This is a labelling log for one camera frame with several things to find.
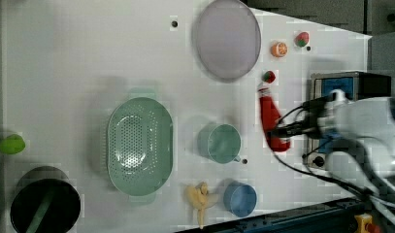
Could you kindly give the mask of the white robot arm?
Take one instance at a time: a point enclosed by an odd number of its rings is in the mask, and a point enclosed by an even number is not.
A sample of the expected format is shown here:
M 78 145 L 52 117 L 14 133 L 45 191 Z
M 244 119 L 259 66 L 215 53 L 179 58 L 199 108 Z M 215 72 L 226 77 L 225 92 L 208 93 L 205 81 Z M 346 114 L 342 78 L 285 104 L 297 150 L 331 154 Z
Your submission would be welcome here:
M 302 120 L 276 125 L 267 136 L 289 139 L 305 135 L 326 138 L 325 176 L 363 202 L 370 203 L 395 229 L 395 101 L 374 97 L 357 101 L 335 89 L 327 96 L 304 102 Z

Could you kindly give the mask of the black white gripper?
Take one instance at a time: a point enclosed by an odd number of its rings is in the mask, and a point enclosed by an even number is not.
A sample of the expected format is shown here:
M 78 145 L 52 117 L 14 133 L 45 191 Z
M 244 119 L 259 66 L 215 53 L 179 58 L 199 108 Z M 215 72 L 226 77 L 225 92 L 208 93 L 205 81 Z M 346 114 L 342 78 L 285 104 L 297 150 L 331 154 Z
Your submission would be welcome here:
M 329 97 L 319 97 L 313 100 L 306 101 L 302 107 L 306 111 L 302 126 L 300 127 L 277 127 L 268 132 L 268 135 L 278 138 L 290 138 L 298 135 L 306 135 L 312 139 L 320 139 L 323 137 L 321 126 L 318 125 L 318 120 L 324 116 L 326 110 L 325 106 L 329 102 Z

